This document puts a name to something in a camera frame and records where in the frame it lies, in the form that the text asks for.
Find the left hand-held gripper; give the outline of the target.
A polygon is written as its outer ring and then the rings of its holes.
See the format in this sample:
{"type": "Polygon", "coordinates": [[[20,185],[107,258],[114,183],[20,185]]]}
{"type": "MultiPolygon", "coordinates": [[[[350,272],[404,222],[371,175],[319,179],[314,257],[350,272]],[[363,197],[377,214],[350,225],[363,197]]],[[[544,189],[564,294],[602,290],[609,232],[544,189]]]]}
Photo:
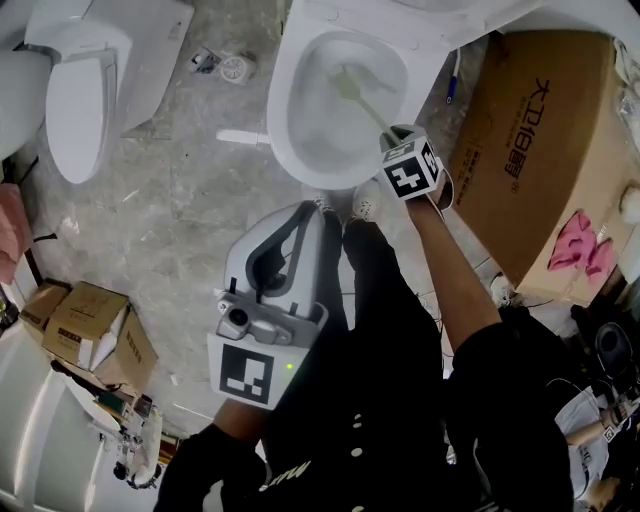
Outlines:
{"type": "Polygon", "coordinates": [[[232,245],[221,319],[207,336],[215,392],[275,409],[328,320],[315,302],[323,233],[323,214],[301,202],[262,218],[232,245]],[[286,301],[289,312],[244,296],[286,301]]]}

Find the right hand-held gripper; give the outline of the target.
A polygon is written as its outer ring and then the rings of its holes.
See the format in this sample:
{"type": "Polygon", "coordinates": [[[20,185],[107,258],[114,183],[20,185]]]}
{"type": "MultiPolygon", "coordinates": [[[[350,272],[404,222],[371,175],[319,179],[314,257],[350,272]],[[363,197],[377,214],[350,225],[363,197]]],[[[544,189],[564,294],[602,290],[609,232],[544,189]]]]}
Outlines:
{"type": "Polygon", "coordinates": [[[444,218],[454,185],[426,131],[417,125],[393,125],[379,139],[381,172],[402,201],[425,197],[444,218]]]}

